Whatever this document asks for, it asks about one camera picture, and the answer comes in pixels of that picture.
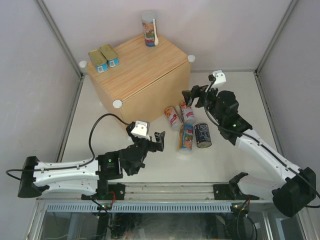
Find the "red white can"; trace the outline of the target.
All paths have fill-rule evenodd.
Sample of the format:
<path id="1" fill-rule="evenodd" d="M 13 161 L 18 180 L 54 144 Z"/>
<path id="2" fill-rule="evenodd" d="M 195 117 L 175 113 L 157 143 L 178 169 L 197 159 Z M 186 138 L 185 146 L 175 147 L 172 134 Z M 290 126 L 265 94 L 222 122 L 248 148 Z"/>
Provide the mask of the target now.
<path id="1" fill-rule="evenodd" d="M 169 106 L 164 110 L 164 114 L 170 123 L 171 128 L 174 131 L 179 131 L 181 126 L 183 125 L 176 109 L 173 106 Z"/>
<path id="2" fill-rule="evenodd" d="M 185 101 L 179 104 L 182 121 L 184 124 L 193 125 L 196 122 L 194 112 L 190 106 L 187 106 Z"/>

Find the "blue vegetable cylindrical can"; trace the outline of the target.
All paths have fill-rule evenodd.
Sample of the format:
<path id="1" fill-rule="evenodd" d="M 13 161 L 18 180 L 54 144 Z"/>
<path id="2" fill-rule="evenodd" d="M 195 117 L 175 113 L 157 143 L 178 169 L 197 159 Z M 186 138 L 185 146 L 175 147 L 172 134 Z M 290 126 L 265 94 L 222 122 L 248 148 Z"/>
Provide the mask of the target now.
<path id="1" fill-rule="evenodd" d="M 178 153 L 190 154 L 193 146 L 194 127 L 184 124 L 179 130 Z"/>

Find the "dark navy cylindrical can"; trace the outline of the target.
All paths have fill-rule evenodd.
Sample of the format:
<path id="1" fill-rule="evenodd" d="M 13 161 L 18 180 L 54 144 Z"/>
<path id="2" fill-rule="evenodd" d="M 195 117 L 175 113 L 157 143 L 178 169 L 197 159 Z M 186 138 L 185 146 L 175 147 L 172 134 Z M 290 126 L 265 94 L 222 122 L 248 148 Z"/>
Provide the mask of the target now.
<path id="1" fill-rule="evenodd" d="M 207 123 L 198 123 L 194 126 L 196 145 L 200 149 L 208 148 L 212 145 L 209 126 Z"/>

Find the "gold rectangular tin can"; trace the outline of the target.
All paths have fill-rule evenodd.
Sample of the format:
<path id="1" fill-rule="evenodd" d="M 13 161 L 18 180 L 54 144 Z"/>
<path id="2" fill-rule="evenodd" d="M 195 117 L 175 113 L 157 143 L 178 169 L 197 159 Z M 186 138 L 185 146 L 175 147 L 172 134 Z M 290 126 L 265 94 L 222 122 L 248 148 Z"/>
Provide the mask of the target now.
<path id="1" fill-rule="evenodd" d="M 119 58 L 116 51 L 110 44 L 105 44 L 99 48 L 102 55 L 105 57 L 109 67 L 113 68 L 119 65 Z"/>

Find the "orange yellow cylindrical can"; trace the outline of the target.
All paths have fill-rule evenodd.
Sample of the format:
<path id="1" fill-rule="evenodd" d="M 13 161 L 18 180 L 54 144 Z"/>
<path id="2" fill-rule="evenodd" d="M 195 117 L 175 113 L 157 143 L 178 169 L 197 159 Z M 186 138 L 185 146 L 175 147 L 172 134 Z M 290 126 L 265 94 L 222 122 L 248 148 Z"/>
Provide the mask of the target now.
<path id="1" fill-rule="evenodd" d="M 156 14 L 153 11 L 145 11 L 141 14 L 144 41 L 147 47 L 155 47 L 159 44 L 157 34 Z"/>

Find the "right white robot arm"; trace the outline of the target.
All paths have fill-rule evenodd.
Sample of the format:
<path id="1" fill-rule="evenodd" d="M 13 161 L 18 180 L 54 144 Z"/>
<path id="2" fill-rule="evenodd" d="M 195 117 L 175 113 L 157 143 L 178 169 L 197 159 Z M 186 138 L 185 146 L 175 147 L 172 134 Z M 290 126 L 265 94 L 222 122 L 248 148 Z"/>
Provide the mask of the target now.
<path id="1" fill-rule="evenodd" d="M 272 180 L 240 173 L 232 180 L 230 195 L 237 200 L 253 195 L 271 200 L 286 217 L 293 217 L 320 194 L 316 190 L 316 173 L 290 162 L 270 147 L 238 113 L 239 102 L 232 91 L 218 91 L 212 86 L 194 86 L 182 91 L 187 106 L 198 99 L 196 108 L 203 108 L 209 120 L 217 126 L 221 136 L 232 145 L 251 155 L 271 176 Z"/>

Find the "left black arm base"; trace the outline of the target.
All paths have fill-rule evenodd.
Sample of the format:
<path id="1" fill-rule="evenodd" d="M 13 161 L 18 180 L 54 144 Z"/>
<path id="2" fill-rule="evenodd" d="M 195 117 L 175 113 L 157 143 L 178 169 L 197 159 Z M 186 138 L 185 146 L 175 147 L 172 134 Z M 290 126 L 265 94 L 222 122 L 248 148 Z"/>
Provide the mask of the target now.
<path id="1" fill-rule="evenodd" d="M 94 194 L 93 196 L 87 196 L 82 194 L 81 200 L 89 201 L 91 199 L 96 201 L 111 201 L 111 200 L 124 200 L 125 199 L 126 186 L 122 183 L 109 184 L 108 191 L 102 194 Z"/>

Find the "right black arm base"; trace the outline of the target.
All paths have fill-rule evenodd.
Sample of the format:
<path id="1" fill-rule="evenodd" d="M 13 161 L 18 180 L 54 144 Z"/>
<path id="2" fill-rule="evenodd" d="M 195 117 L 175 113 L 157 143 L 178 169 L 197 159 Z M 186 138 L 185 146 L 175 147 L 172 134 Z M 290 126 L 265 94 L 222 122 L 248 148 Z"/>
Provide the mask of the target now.
<path id="1" fill-rule="evenodd" d="M 245 195 L 241 193 L 239 190 L 233 192 L 230 189 L 229 184 L 220 183 L 213 185 L 213 193 L 215 200 L 247 200 L 249 197 L 251 200 L 259 200 L 260 198 L 255 195 Z"/>

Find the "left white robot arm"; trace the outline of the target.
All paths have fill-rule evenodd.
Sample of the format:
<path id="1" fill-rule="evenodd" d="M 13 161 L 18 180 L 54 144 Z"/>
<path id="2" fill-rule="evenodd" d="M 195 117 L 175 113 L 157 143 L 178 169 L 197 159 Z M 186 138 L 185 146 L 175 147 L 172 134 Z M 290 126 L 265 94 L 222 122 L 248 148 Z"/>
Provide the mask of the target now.
<path id="1" fill-rule="evenodd" d="M 76 193 L 104 200 L 109 196 L 110 180 L 133 176 L 145 167 L 149 152 L 163 152 L 165 132 L 149 136 L 149 123 L 132 122 L 126 127 L 133 144 L 116 151 L 73 162 L 49 163 L 36 156 L 26 158 L 19 181 L 19 198 L 37 198 L 48 193 Z"/>

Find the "wooden cube counter box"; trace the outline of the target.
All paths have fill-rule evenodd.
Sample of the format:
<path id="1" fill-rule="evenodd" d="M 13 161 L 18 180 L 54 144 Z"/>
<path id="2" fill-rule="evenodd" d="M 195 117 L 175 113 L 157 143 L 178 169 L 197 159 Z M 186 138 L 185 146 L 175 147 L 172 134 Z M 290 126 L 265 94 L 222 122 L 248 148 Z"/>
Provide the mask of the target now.
<path id="1" fill-rule="evenodd" d="M 188 55 L 164 36 L 148 47 L 143 35 L 115 47 L 119 65 L 97 72 L 89 62 L 86 70 L 100 102 L 109 113 L 125 122 L 154 122 L 165 109 L 183 100 L 189 89 L 191 63 Z"/>

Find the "aluminium rail frame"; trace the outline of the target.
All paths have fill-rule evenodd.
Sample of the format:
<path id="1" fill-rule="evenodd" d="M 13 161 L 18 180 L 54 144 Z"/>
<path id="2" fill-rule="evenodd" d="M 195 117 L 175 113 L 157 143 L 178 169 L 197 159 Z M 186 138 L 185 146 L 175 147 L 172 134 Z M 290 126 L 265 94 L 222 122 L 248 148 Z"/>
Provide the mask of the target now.
<path id="1" fill-rule="evenodd" d="M 165 182 L 165 183 L 120 183 L 125 185 L 124 200 L 117 202 L 209 202 L 215 200 L 213 185 L 227 182 Z M 45 190 L 36 200 L 81 200 L 82 195 L 93 196 L 108 191 L 108 186 L 99 186 L 96 181 L 82 181 L 79 186 L 59 183 L 53 190 Z"/>

